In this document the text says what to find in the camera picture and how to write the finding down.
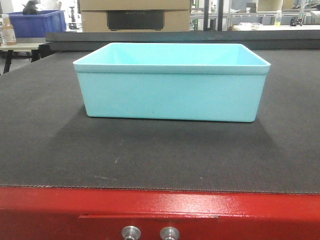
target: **brown bottle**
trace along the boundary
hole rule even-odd
[[[2,40],[6,45],[16,45],[16,35],[14,26],[12,26],[10,22],[10,18],[8,14],[3,14],[3,26],[2,26]]]

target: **rectangular container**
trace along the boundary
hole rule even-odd
[[[62,10],[39,11],[37,15],[23,15],[22,11],[9,13],[16,38],[45,38],[46,33],[60,33],[67,29]]]
[[[111,43],[75,61],[90,117],[253,122],[270,63],[241,44]]]

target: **metal rod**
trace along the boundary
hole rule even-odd
[[[218,31],[222,31],[222,23],[224,19],[224,0],[219,0],[218,3]]]

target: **red table edge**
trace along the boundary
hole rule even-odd
[[[80,218],[255,218],[320,223],[320,194],[0,187],[0,212]]]

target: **cardboard box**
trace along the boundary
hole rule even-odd
[[[190,10],[190,0],[80,0],[81,11]]]
[[[257,12],[275,12],[282,9],[283,0],[259,0]]]
[[[292,9],[294,7],[294,0],[283,0],[282,8],[283,9]]]
[[[162,29],[121,29],[110,30],[108,27],[108,11],[81,11],[82,29],[84,33],[105,33],[105,32],[188,32],[189,31],[189,10],[165,10],[164,25]]]

